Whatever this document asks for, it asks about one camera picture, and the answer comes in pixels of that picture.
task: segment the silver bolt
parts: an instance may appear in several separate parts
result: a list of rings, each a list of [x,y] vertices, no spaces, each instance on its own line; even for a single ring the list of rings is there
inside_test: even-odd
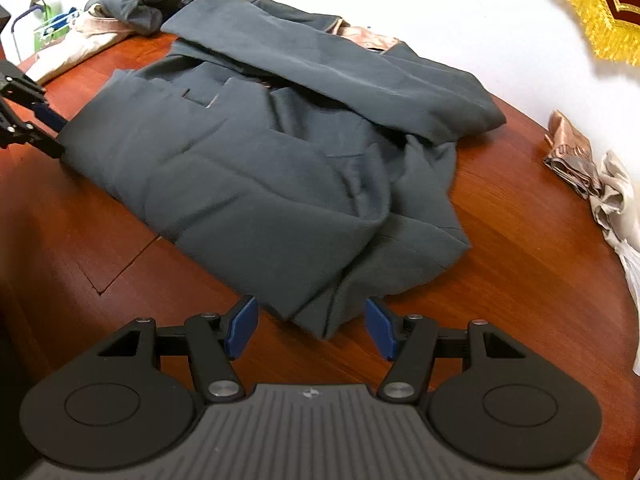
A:
[[[382,391],[392,399],[406,399],[415,393],[414,387],[409,383],[389,383]]]
[[[233,381],[216,381],[209,385],[208,390],[214,397],[231,397],[240,391],[240,386]]]

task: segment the cream colored cloth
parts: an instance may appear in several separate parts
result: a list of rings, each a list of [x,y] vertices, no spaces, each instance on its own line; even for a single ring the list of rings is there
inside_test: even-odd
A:
[[[602,227],[607,243],[613,247],[625,269],[631,297],[640,305],[640,188],[629,177],[624,165],[612,151],[598,166],[604,186],[601,197],[591,196],[591,210]],[[640,376],[640,344],[634,372]]]
[[[118,20],[103,18],[99,4],[95,4],[73,20],[64,40],[36,54],[36,62],[26,74],[44,84],[132,33]]]

